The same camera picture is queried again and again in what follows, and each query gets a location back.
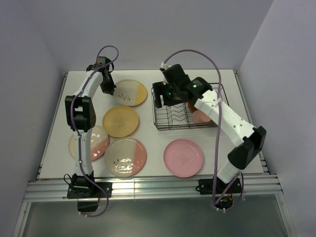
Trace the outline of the beige yellow branch plate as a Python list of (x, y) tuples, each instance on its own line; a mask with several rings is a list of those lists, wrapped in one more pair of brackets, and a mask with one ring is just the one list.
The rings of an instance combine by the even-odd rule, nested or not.
[(141, 105), (148, 96), (146, 87), (131, 79), (125, 79), (116, 83), (114, 99), (121, 105), (135, 107)]

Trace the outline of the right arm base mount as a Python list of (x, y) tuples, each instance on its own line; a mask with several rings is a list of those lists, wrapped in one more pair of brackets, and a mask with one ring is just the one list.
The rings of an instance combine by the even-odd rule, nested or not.
[[(227, 210), (235, 207), (239, 202), (243, 200), (243, 188), (244, 180), (236, 178), (234, 182), (229, 186), (225, 184), (219, 178), (216, 180), (215, 189), (215, 201), (218, 200), (215, 208), (217, 211), (221, 210), (226, 212)], [(211, 195), (213, 194), (213, 179), (199, 179), (198, 185), (195, 190), (200, 195)]]

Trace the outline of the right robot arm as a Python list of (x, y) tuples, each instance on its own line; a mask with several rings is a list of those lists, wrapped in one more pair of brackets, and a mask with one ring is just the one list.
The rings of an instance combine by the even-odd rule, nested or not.
[(213, 182), (215, 190), (225, 192), (233, 178), (261, 152), (265, 128), (245, 121), (221, 99), (219, 89), (214, 90), (201, 77), (191, 80), (181, 65), (162, 63), (160, 71), (164, 80), (153, 83), (156, 108), (189, 102), (215, 122), (234, 144), (225, 164), (215, 172), (217, 178)]

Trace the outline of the beige pink branch plate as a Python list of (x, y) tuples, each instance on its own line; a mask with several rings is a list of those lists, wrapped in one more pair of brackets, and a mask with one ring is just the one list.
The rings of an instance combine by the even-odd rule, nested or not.
[(142, 170), (147, 160), (145, 146), (138, 139), (116, 139), (105, 151), (105, 166), (116, 177), (130, 177)]

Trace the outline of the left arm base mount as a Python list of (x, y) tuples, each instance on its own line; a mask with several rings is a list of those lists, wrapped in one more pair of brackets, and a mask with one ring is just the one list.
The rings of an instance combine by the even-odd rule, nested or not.
[(71, 188), (69, 186), (67, 192), (67, 199), (77, 199), (78, 211), (83, 213), (95, 212), (99, 207), (100, 199), (105, 197), (105, 194), (95, 186), (93, 186), (92, 191), (90, 189)]

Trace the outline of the pink plastic cup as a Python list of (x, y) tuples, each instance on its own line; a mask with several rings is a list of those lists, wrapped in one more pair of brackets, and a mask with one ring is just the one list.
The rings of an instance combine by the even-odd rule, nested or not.
[(192, 114), (192, 121), (194, 123), (208, 123), (211, 122), (211, 118), (200, 110), (196, 110)]

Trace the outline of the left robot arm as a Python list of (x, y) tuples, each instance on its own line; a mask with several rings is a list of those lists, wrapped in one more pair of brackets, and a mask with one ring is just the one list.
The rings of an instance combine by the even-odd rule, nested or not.
[(79, 89), (65, 97), (67, 124), (74, 133), (76, 144), (76, 163), (69, 188), (80, 198), (98, 195), (107, 198), (106, 190), (95, 182), (91, 161), (90, 138), (96, 125), (93, 96), (98, 88), (105, 94), (114, 94), (116, 88), (111, 72), (113, 62), (96, 62), (86, 68), (84, 81)]

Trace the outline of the large pink white plate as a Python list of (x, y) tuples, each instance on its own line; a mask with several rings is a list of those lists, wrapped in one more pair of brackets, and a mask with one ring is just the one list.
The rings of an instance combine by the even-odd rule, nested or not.
[[(109, 146), (110, 138), (103, 127), (95, 126), (91, 133), (90, 148), (91, 161), (99, 159)], [(73, 159), (76, 158), (76, 143), (74, 135), (72, 135), (68, 142), (69, 153)]]

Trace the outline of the red black mug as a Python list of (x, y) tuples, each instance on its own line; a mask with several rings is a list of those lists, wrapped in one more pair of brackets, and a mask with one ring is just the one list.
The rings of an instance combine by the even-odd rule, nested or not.
[(189, 109), (191, 110), (191, 111), (196, 111), (197, 110), (197, 108), (195, 107), (195, 106), (193, 106), (191, 103), (187, 103), (187, 105), (188, 105), (188, 107), (189, 107)]

